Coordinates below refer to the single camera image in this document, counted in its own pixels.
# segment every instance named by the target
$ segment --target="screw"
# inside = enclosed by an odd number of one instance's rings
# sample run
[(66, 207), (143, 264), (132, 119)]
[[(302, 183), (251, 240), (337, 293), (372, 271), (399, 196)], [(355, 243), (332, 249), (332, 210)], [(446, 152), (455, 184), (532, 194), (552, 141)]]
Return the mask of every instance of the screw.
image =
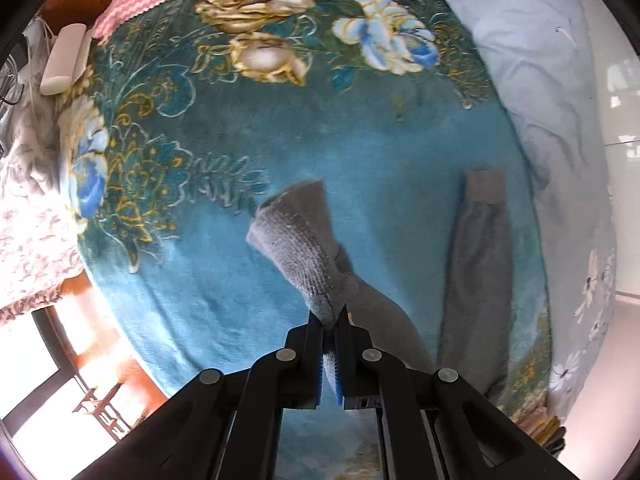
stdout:
[(296, 351), (293, 348), (281, 348), (276, 352), (276, 359), (278, 361), (293, 361), (296, 358)]
[(453, 368), (441, 368), (438, 370), (438, 378), (445, 383), (454, 383), (458, 380), (458, 372)]
[(377, 348), (367, 348), (362, 353), (362, 358), (365, 361), (369, 361), (370, 363), (374, 363), (376, 361), (380, 361), (382, 359), (382, 352)]
[(209, 370), (204, 370), (200, 373), (199, 378), (202, 384), (216, 384), (222, 375), (217, 370), (210, 368)]

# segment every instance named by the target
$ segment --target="blue flower pattern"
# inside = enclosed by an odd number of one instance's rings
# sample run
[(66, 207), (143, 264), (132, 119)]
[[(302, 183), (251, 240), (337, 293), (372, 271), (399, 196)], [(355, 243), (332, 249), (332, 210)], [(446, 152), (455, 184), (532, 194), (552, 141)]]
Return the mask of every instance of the blue flower pattern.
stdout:
[(82, 232), (104, 199), (108, 173), (104, 151), (109, 134), (94, 100), (86, 96), (76, 99), (58, 123), (62, 131), (68, 131), (70, 141), (62, 151), (61, 193)]
[(406, 8), (392, 0), (354, 0), (364, 18), (339, 18), (332, 31), (345, 44), (359, 44), (366, 63), (404, 75), (438, 62), (434, 35)]

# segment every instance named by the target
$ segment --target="black metal bracket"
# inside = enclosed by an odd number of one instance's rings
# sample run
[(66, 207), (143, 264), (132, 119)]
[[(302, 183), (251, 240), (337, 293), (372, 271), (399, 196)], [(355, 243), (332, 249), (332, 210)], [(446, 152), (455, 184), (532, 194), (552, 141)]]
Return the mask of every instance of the black metal bracket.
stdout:
[(319, 404), (323, 339), (343, 409), (376, 412), (385, 480), (575, 480), (455, 370), (373, 348), (347, 308), (333, 333), (310, 314), (249, 370), (204, 370), (75, 480), (270, 480), (282, 410)]

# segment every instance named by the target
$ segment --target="teal blanket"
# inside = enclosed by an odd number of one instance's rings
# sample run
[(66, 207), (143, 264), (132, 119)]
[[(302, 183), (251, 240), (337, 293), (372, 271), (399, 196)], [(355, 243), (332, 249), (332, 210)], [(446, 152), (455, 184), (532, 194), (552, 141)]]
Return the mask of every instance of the teal blanket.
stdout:
[[(244, 238), (259, 203), (307, 178), (324, 180), (357, 274), (437, 355), (464, 172), (490, 166), (507, 176), (514, 259), (500, 407), (517, 418), (544, 397), (527, 165), (443, 0), (172, 0), (92, 46), (61, 104), (61, 187), (86, 268), (167, 394), (203, 368), (249, 367), (306, 321)], [(372, 420), (327, 396), (321, 413), (285, 417), (279, 476), (378, 478)]]

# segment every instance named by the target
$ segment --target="white floral bedsheet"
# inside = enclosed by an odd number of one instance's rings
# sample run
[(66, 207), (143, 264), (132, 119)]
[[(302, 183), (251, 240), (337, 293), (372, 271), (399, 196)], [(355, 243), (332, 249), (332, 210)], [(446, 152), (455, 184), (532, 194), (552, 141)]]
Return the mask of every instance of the white floral bedsheet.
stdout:
[(62, 281), (83, 268), (58, 192), (55, 102), (38, 91), (48, 57), (42, 24), (31, 22), (24, 34), (31, 62), (20, 72), (24, 92), (0, 160), (0, 326), (56, 301)]
[(446, 0), (530, 163), (551, 316), (549, 412), (565, 417), (615, 302), (616, 240), (589, 29), (578, 0)]

